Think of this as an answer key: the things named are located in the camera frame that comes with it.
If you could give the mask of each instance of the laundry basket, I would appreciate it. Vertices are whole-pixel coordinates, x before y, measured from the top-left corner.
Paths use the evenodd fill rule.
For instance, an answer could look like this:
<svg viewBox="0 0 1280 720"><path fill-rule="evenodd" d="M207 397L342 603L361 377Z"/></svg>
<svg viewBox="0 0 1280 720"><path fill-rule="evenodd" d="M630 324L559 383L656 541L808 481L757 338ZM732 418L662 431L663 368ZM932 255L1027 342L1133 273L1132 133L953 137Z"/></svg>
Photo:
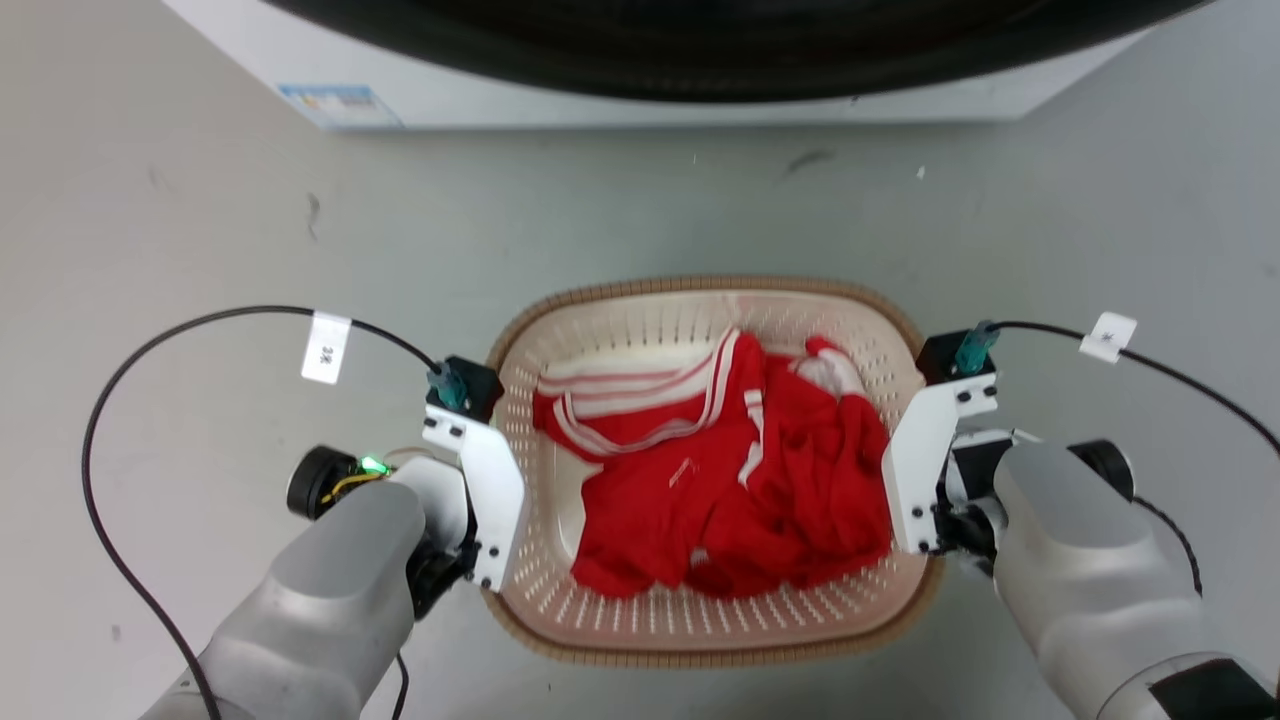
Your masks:
<svg viewBox="0 0 1280 720"><path fill-rule="evenodd" d="M858 365L892 432L924 380L920 336L883 297L826 281L695 277L636 281L556 295L526 310L489 355L507 395L494 421L529 486L530 515L512 579L486 594L494 616L530 650L570 662L632 667L714 667L863 652L891 642L928 607L936 559L893 552L876 568L826 585L718 600L655 585L630 600L579 585L570 568L593 469L531 425L538 377L550 363L654 345L710 345L730 327L771 351L801 352L822 334Z"/></svg>

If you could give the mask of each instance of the cable label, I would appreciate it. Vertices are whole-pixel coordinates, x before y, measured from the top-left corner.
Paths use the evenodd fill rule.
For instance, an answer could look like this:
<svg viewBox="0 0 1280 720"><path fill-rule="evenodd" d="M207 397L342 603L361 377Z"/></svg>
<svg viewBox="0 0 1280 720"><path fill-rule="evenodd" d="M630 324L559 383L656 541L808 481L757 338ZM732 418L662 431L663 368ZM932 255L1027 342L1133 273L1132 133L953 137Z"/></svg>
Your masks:
<svg viewBox="0 0 1280 720"><path fill-rule="evenodd" d="M1135 329L1138 329L1138 320L1115 313L1103 313L1098 318L1098 323L1093 325L1093 332L1080 341L1080 352L1115 364L1120 360L1120 351L1133 340Z"/></svg>
<svg viewBox="0 0 1280 720"><path fill-rule="evenodd" d="M326 313L311 316L311 337L302 356L302 377L317 383L335 384L342 370L342 356L347 350L351 318Z"/></svg>

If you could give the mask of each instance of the red clothing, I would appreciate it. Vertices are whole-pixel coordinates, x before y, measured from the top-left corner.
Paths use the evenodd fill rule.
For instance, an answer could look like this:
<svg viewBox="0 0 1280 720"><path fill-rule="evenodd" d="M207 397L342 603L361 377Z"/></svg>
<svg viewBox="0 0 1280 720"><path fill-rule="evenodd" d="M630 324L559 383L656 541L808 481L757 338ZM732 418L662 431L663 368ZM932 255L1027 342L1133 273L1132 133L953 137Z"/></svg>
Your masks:
<svg viewBox="0 0 1280 720"><path fill-rule="evenodd" d="M654 582L741 597L884 556L888 436L847 355L823 338L806 351L765 356L730 331L677 366L547 373L534 427L603 464L582 486L573 577L611 597Z"/></svg>

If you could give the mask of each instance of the basket rim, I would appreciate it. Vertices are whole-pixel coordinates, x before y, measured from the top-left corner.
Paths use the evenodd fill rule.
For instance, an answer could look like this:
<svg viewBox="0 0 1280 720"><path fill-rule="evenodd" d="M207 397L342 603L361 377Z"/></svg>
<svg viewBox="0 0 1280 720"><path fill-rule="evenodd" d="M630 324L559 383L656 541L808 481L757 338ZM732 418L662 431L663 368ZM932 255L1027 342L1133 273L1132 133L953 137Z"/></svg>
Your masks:
<svg viewBox="0 0 1280 720"><path fill-rule="evenodd" d="M918 354L924 345L920 331L901 309L883 295L859 284L786 275L687 275L588 286L544 297L507 324L489 351L486 364L490 368L500 369L516 338L524 334L529 325L539 318L561 307L639 295L708 290L805 292L854 300L876 310L888 320L902 336L913 355ZM911 598L893 618L874 630L842 638L750 650L654 651L571 646L549 641L531 630L502 596L489 591L481 591L481 593L489 612L511 637L530 651L552 660L608 667L742 667L799 662L878 650L900 638L928 611L942 583L943 568L942 560L929 557Z"/></svg>

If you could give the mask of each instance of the washing machine door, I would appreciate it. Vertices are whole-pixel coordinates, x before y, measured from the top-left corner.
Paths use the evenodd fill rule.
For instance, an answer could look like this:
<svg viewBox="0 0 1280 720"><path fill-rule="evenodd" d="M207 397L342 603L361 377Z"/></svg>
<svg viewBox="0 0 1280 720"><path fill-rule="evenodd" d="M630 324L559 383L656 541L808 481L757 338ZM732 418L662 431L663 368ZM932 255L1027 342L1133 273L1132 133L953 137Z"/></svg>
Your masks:
<svg viewBox="0 0 1280 720"><path fill-rule="evenodd" d="M1044 60L1206 0L266 0L493 78L678 102L901 90Z"/></svg>

